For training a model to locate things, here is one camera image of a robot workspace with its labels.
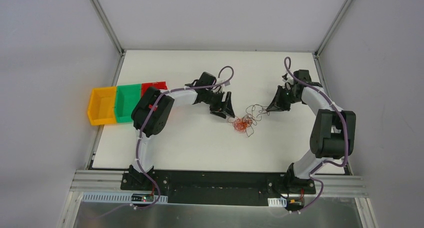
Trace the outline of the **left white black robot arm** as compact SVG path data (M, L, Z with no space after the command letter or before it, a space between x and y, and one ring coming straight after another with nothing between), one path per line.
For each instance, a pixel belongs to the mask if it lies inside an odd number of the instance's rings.
M205 103L210 114L223 119L234 118L232 93L223 91L230 81L230 78L222 80L205 71L200 78L180 88L149 87L131 113L137 133L135 156L122 184L143 191L153 186L153 177L149 174L154 167L152 141L165 128L173 108Z

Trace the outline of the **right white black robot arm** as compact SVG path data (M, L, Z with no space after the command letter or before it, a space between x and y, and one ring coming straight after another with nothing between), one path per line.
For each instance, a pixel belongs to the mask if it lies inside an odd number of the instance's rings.
M309 71L289 72L287 80L277 87L269 112L285 112L291 105L308 105L315 115L309 139L309 150L292 163L282 177L282 186L290 193L314 186L312 176L325 165L345 167L354 149L356 114L336 105L325 93L321 84L313 82Z

